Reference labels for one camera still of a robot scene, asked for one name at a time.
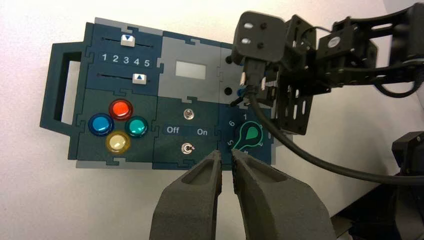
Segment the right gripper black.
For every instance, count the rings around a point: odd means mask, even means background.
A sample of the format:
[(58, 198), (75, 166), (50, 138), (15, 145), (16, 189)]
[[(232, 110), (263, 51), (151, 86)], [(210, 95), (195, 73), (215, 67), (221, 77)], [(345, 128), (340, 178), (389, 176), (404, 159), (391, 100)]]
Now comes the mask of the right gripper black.
[(264, 60), (267, 79), (276, 79), (273, 124), (282, 132), (305, 135), (313, 96), (328, 90), (315, 82), (317, 28), (298, 15), (287, 22), (267, 16), (264, 21)]

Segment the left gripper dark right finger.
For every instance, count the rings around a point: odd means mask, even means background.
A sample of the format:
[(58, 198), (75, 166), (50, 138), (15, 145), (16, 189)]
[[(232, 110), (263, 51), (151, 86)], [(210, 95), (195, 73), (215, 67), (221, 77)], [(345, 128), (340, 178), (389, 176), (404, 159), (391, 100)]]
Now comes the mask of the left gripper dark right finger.
[(248, 240), (335, 240), (329, 212), (308, 184), (232, 150), (233, 188)]

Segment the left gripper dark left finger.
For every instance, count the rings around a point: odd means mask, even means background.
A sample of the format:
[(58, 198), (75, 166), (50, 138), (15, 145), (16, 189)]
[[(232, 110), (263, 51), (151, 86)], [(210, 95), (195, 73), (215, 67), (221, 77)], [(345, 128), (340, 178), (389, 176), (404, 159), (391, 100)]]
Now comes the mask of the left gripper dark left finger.
[(214, 240), (221, 192), (221, 153), (214, 150), (162, 191), (149, 238)]

